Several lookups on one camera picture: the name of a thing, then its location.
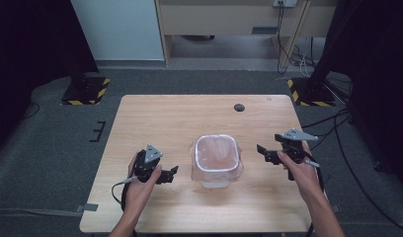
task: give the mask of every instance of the electrical outlet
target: electrical outlet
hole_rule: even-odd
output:
[[[284,7],[293,8],[296,6],[297,0],[274,0],[273,6],[280,7],[281,6],[280,2],[283,3]]]

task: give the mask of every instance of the yellow and black hazard tape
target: yellow and black hazard tape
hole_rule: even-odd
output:
[[[101,102],[103,99],[104,94],[106,93],[106,89],[109,86],[110,79],[105,79],[103,84],[101,85],[101,88],[98,92],[98,95],[94,100],[66,100],[62,101],[63,105],[72,105],[72,106],[82,106],[82,105],[97,105]]]
[[[296,89],[293,86],[293,81],[288,80],[287,85],[290,88],[291,95],[293,97],[294,103],[297,106],[318,106],[318,107],[333,107],[336,106],[333,102],[316,102],[316,101],[301,101]]]

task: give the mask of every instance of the gray carpet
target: gray carpet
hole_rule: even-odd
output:
[[[111,82],[99,105],[61,106],[60,98],[69,84],[68,78],[34,90],[35,104],[27,109],[26,118],[0,151],[0,209],[72,211],[77,204],[84,204],[123,95],[289,95],[286,80],[301,76],[295,72],[281,76],[277,72],[260,71],[173,70],[104,70],[102,74]],[[337,103],[331,108],[295,107],[295,110],[300,123],[307,125],[333,116],[343,108],[344,105]],[[90,142],[97,137],[94,129],[101,127],[98,121],[105,121],[106,127],[99,142]],[[304,131],[318,135],[332,127],[333,121],[328,120]],[[374,160],[353,124],[344,122],[338,132],[363,187],[383,211],[403,225],[403,187],[396,176],[372,169]],[[349,236],[403,236],[403,231],[363,195],[343,159],[335,132],[312,152],[322,166],[330,202],[342,210],[337,216]],[[0,215],[0,236],[87,236],[80,232],[79,222],[80,217],[74,216]],[[286,236],[304,236],[304,233]]]

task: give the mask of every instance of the white wall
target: white wall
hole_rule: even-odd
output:
[[[71,0],[96,60],[164,60],[152,0]]]

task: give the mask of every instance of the translucent bin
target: translucent bin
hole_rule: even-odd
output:
[[[240,148],[230,135],[204,135],[192,146],[192,180],[208,189],[225,188],[239,179]]]

